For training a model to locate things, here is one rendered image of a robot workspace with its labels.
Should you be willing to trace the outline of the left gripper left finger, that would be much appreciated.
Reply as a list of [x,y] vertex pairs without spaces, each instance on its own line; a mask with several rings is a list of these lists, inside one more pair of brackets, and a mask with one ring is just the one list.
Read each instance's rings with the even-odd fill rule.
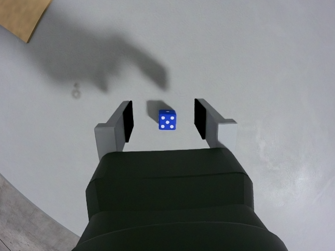
[[133,127],[132,101],[122,101],[106,123],[98,123],[94,128],[99,162],[107,153],[123,151]]

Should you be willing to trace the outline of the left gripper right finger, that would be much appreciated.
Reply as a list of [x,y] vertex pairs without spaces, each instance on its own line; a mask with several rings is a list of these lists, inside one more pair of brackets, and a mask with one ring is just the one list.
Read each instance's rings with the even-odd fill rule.
[[210,148],[226,148],[235,154],[238,123],[234,119],[225,119],[205,99],[194,99],[194,124]]

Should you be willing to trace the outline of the blue die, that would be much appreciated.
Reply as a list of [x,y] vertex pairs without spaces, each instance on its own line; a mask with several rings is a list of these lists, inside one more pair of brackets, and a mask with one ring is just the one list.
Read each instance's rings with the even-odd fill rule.
[[175,110],[159,110],[159,129],[160,130],[176,129]]

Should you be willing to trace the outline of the tan mat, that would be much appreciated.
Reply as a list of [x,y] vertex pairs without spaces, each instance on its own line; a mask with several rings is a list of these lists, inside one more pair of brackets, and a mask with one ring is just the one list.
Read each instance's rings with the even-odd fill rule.
[[0,0],[0,25],[29,43],[53,0]]

